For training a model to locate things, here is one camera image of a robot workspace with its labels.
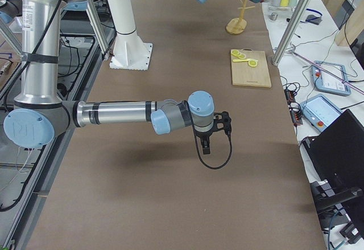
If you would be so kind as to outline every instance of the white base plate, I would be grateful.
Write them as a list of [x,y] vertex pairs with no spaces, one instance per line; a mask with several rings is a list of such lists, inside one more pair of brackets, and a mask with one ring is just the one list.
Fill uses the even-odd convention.
[[144,57],[138,59],[138,61],[135,61],[128,66],[124,66],[124,65],[120,64],[120,61],[118,60],[118,55],[115,55],[111,59],[110,68],[111,69],[135,69],[138,71],[147,71],[149,68],[149,63],[150,63],[150,59],[151,59],[151,55],[152,55],[153,44],[144,43],[144,45],[146,46],[146,48],[149,51],[149,54],[147,56],[144,56]]

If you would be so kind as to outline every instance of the wooden cutting board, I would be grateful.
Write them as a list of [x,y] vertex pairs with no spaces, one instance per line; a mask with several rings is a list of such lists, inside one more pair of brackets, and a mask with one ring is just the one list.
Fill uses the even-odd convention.
[[258,60],[258,65],[254,68],[249,66],[248,62],[233,62],[233,59],[237,59],[237,57],[233,56],[231,51],[230,61],[233,85],[265,88],[272,87],[266,54],[264,51],[239,50],[242,54],[246,55],[246,58]]

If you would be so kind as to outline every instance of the white table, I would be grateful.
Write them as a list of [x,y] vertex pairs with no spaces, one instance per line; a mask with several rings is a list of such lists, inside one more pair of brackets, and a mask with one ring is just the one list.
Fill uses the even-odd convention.
[[[300,36],[300,38],[296,35],[292,38],[292,43],[294,45],[298,45],[299,43],[304,43],[312,40],[320,40],[330,34],[334,33],[338,28],[334,23],[333,19],[331,18],[329,12],[325,8],[323,2],[321,0],[311,0],[309,4],[309,8],[315,9],[323,14],[322,22],[319,25],[311,24],[311,23],[300,23],[298,28],[296,29],[296,34]],[[269,37],[271,41],[272,48],[278,46],[284,30],[286,29],[288,22],[286,21],[287,18],[292,16],[290,11],[277,11],[277,10],[270,10],[268,3],[263,3],[262,5],[264,19],[266,21],[267,29],[269,30]],[[278,13],[278,18],[276,21],[271,21],[268,17],[269,14],[272,12]],[[306,11],[303,15],[302,19],[307,17],[307,15],[313,14],[312,12]],[[349,47],[339,47],[335,43],[333,43],[335,32],[332,36],[325,38],[320,42],[312,42],[308,44],[302,44],[296,48],[296,52],[305,56],[307,59],[311,61],[314,60],[324,60],[326,55],[328,54],[329,47],[332,45],[331,50],[326,58],[326,62],[331,63],[340,63],[345,66],[346,72],[349,74],[353,74],[353,71],[350,68],[350,63],[355,59],[354,54],[352,53]],[[309,82],[305,79],[302,75],[302,70],[308,68],[308,63],[304,62],[303,60],[299,59],[296,56],[286,54],[283,56],[282,60],[280,61],[278,68],[280,74],[284,76],[289,83],[291,82],[299,82],[302,86],[306,86],[305,88],[301,88],[299,90],[296,101],[301,103],[307,99],[307,96],[313,89],[313,80],[311,79],[311,71],[310,69],[306,70],[305,75]],[[352,78],[349,77],[349,80],[362,80],[364,79],[364,71],[357,60],[352,62],[351,66],[356,70],[358,73],[358,77]],[[364,82],[355,83],[355,85],[360,88],[364,89]],[[317,91],[316,89],[309,95],[309,98],[319,94],[321,92]],[[339,96],[339,95],[332,95],[330,93],[323,93],[329,100],[335,103],[339,108],[343,108],[345,106],[349,106],[364,100],[364,96],[359,94],[358,92],[351,90],[350,96]],[[350,108],[350,110],[355,114],[356,118],[360,120],[362,124],[364,124],[364,103],[361,105],[354,106]],[[319,134],[319,131],[316,130],[308,120],[303,119],[303,125],[297,127],[297,140],[301,141],[306,136],[316,136]],[[308,157],[305,149],[301,147],[301,155],[305,164],[306,174],[310,182],[319,181],[319,176],[317,175],[311,160]],[[330,241],[335,245],[339,245],[342,241],[343,237],[340,235],[339,230],[341,230],[345,225],[336,226],[332,229],[330,233]],[[363,250],[364,249],[364,240],[361,239],[354,245],[350,245],[346,243],[340,249],[342,250]]]

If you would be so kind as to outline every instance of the white pillar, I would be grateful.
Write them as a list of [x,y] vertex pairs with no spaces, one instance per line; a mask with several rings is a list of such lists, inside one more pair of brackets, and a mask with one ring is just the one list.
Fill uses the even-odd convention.
[[107,0],[117,30],[110,68],[147,70],[152,44],[138,36],[130,0]]

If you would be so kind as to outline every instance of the brown paper surface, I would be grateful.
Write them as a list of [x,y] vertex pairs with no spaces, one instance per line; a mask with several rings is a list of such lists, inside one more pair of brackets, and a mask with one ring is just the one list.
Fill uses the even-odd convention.
[[[231,36],[225,26],[239,0],[132,3],[138,34],[154,44],[149,71],[104,63],[89,101],[208,91],[233,119],[231,161],[204,167],[191,128],[162,136],[148,123],[77,129],[28,249],[325,249],[277,68],[268,64],[270,89],[231,84],[230,49],[272,56],[260,5]],[[214,134],[211,148],[207,163],[222,163],[227,137]]]

